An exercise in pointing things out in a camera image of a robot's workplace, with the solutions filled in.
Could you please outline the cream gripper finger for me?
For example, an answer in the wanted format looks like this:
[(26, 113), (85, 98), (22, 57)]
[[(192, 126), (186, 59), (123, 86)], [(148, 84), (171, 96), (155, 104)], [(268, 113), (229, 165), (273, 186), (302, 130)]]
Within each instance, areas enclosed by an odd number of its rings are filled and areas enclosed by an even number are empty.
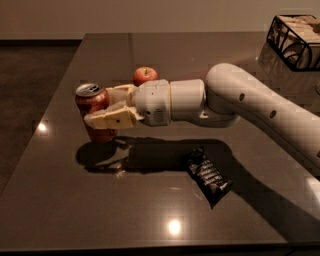
[(109, 95), (109, 104), (114, 105), (118, 102), (125, 101), (127, 105), (132, 102), (133, 92), (137, 89), (133, 84), (124, 84), (115, 87), (107, 88)]
[(117, 102), (107, 109), (86, 114), (85, 123), (93, 129), (129, 129), (143, 120), (135, 107), (128, 106), (125, 101)]

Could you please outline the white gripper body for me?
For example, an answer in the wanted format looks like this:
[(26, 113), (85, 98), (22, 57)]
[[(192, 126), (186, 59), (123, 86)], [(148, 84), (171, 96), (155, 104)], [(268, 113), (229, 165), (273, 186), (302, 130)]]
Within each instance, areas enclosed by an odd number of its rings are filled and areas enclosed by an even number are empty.
[(169, 93), (167, 80), (153, 80), (140, 85), (132, 98), (140, 122), (150, 127), (167, 126), (171, 120)]

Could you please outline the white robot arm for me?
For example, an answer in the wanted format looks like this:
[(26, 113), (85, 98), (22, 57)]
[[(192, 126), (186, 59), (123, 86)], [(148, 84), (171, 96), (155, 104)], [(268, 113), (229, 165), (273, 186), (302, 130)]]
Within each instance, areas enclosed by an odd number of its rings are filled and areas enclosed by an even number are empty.
[(215, 65), (204, 80), (155, 80), (106, 92), (110, 106), (84, 117), (93, 129), (128, 129), (138, 122), (157, 127), (173, 121), (223, 128), (242, 117), (310, 168), (320, 168), (320, 118), (232, 64)]

